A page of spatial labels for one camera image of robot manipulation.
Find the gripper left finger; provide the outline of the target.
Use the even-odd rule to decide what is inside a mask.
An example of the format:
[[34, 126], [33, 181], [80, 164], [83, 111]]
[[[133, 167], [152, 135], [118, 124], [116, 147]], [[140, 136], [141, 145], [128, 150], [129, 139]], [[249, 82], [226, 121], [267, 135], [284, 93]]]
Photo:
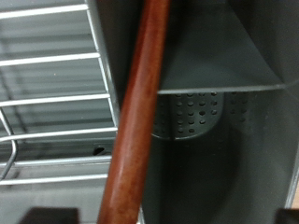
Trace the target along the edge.
[[79, 224], [77, 208], [33, 207], [18, 224]]

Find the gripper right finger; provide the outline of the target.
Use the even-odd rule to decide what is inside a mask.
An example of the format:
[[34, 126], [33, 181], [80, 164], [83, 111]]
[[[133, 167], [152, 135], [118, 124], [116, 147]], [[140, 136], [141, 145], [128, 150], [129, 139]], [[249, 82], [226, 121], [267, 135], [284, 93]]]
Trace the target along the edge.
[[299, 209], [278, 209], [275, 224], [299, 224]]

